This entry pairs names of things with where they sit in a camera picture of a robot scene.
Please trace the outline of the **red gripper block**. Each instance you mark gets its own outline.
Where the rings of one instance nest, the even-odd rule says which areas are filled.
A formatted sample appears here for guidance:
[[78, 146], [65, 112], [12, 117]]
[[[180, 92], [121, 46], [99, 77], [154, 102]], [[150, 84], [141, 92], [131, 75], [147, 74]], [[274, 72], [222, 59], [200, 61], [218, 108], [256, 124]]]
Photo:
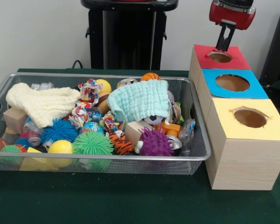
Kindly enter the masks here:
[[[213, 0], [210, 6], [210, 21], [220, 24], [221, 31], [216, 44], [216, 49], [226, 52], [231, 43], [235, 29], [246, 30], [252, 23], [256, 8], [252, 7], [253, 0]], [[225, 38], [225, 30], [228, 28], [229, 34]]]

